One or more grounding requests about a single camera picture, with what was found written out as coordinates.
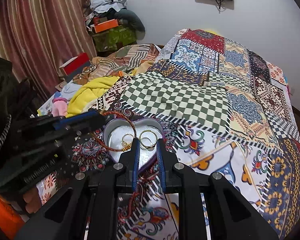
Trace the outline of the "left hand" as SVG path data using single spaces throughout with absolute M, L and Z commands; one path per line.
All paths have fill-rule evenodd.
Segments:
M 36 186 L 23 194 L 23 200 L 26 203 L 25 209 L 29 214 L 36 213 L 42 207 L 39 190 Z

